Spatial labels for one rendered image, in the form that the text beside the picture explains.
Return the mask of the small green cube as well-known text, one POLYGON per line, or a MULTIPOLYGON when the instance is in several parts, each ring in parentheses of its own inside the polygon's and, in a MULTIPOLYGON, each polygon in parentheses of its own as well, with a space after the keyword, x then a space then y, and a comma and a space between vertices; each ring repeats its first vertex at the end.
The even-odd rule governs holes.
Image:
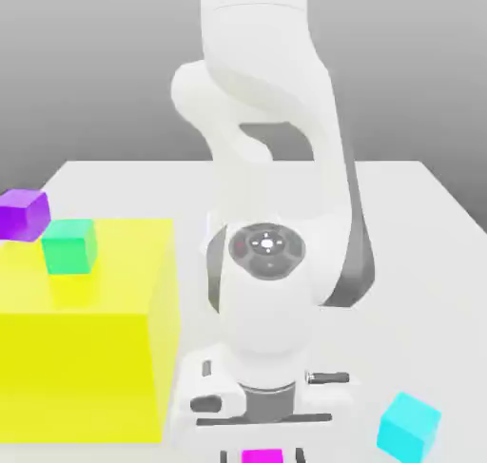
POLYGON ((50 275, 90 274, 98 255, 94 220, 53 220, 41 245, 50 275))

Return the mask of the small purple cube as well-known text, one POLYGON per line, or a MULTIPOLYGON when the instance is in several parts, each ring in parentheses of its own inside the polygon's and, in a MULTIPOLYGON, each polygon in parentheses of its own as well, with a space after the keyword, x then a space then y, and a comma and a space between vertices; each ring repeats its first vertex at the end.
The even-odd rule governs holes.
POLYGON ((36 241, 51 221, 42 190, 10 189, 0 195, 0 240, 36 241))

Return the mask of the small cyan cube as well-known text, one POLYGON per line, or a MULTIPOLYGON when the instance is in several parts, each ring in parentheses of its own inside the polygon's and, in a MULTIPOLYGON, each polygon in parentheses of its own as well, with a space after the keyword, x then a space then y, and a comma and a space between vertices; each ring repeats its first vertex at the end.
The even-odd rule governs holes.
POLYGON ((377 446, 400 463, 423 463, 440 420, 441 412, 433 406, 399 393, 380 418, 377 446))

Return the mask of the small magenta cube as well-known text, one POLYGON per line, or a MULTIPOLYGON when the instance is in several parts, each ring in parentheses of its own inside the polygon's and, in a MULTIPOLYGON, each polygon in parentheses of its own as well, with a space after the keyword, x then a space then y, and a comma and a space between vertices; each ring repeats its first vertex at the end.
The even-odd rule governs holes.
POLYGON ((283 453, 281 449, 244 450, 241 463, 283 463, 283 453))

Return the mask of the large yellow box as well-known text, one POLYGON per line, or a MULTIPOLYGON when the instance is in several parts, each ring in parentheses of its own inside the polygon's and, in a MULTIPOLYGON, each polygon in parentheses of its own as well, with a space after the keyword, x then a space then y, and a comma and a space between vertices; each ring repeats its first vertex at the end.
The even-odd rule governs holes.
POLYGON ((0 443, 158 443, 180 335, 173 223, 98 219, 88 275, 0 245, 0 443))

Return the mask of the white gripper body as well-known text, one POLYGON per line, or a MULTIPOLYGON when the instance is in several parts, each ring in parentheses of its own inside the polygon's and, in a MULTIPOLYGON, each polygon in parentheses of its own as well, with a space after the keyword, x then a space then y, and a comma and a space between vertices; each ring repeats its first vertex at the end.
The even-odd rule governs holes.
POLYGON ((170 415, 170 438, 184 451, 243 451, 263 449, 329 451, 352 425, 350 409, 328 413, 296 414, 275 423, 251 423, 242 416, 183 413, 170 415))

